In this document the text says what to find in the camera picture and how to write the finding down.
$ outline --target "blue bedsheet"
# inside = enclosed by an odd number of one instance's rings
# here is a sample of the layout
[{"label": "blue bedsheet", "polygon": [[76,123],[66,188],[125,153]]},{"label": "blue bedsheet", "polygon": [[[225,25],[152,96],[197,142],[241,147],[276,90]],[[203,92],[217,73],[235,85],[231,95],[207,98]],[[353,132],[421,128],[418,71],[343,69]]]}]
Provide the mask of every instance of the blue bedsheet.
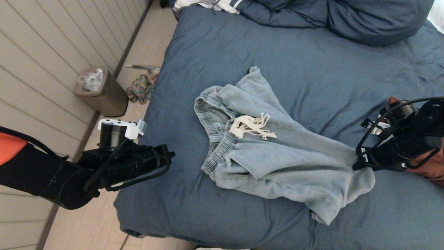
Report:
[{"label": "blue bedsheet", "polygon": [[365,133],[359,124],[390,96],[443,95],[443,41],[430,23],[407,40],[369,47],[326,28],[271,28],[199,6],[182,10],[140,139],[165,143],[176,156],[167,174],[120,191],[121,229],[232,249],[441,250],[444,191],[415,174],[375,172],[374,189],[330,226],[312,220],[302,203],[216,187],[200,170],[208,137],[194,100],[257,65],[293,119],[355,147]]}]

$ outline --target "wooden floor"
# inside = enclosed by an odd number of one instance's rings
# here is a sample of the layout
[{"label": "wooden floor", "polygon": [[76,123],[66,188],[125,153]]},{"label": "wooden floor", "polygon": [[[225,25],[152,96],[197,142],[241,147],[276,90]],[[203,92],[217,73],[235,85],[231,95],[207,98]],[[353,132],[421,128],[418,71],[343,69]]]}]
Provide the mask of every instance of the wooden floor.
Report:
[{"label": "wooden floor", "polygon": [[[161,9],[154,0],[151,9],[128,54],[125,64],[161,66],[163,55],[171,40],[177,21],[171,9]],[[117,81],[124,88],[143,70],[123,68]],[[143,118],[148,107],[139,103],[129,103],[124,121]],[[96,148],[99,131],[92,133],[85,150]],[[119,250],[126,234],[119,230],[116,210],[112,205],[117,192],[101,191],[99,198],[93,199],[77,210],[60,208],[52,225],[45,250]],[[191,250],[195,244],[174,238],[134,238],[130,237],[124,250]]]}]

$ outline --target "drawstring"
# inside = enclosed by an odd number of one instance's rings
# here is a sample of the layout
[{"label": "drawstring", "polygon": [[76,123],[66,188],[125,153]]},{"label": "drawstring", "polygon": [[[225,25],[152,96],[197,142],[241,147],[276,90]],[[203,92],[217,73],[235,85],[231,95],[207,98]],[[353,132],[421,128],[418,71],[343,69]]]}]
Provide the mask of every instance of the drawstring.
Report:
[{"label": "drawstring", "polygon": [[265,141],[268,140],[267,137],[277,138],[277,136],[273,132],[270,132],[266,129],[261,129],[265,126],[265,124],[267,124],[269,119],[270,115],[264,115],[264,113],[261,113],[261,118],[254,118],[247,115],[239,116],[234,119],[229,132],[237,136],[239,139],[243,138],[244,133],[262,136],[262,139]]}]

